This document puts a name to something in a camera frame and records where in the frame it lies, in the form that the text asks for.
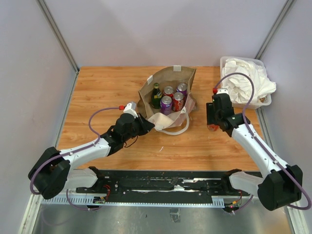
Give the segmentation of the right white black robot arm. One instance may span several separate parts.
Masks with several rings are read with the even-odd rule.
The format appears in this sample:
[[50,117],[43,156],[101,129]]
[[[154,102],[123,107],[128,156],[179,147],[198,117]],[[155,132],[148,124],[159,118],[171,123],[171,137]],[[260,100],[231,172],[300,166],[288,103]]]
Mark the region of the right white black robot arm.
[[242,190],[259,198],[269,211],[297,202],[302,197],[303,172],[297,165],[289,165],[262,140],[242,113],[236,114],[226,93],[214,94],[206,104],[207,123],[216,125],[238,142],[258,166],[257,177],[240,169],[228,171],[221,182],[221,190],[232,195]]

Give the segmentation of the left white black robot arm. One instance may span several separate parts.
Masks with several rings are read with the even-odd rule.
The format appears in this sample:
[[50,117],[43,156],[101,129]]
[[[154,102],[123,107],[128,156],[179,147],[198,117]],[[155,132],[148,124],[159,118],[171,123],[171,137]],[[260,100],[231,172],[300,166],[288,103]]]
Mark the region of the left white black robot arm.
[[142,115],[122,114],[115,125],[89,143],[57,150],[47,148],[28,174],[30,190],[44,199],[51,199],[60,192],[75,188],[89,188],[99,193],[104,188],[104,177],[91,167],[80,170],[79,166],[97,158],[110,156],[121,150],[125,143],[149,133],[154,124]]

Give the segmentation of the burlap canvas tote bag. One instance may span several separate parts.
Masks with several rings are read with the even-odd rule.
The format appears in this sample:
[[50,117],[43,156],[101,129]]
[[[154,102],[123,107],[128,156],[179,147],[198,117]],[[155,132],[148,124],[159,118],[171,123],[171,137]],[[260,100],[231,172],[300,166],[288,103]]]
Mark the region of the burlap canvas tote bag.
[[[155,125],[155,130],[168,135],[179,135],[185,132],[190,124],[190,112],[197,109],[197,101],[191,93],[196,69],[192,67],[175,65],[166,67],[155,74],[149,76],[147,81],[138,91],[140,100],[137,109],[140,114]],[[152,90],[154,84],[158,83],[160,90],[167,86],[177,88],[181,83],[187,85],[186,103],[182,110],[171,110],[168,115],[164,115],[159,109],[152,107]]]

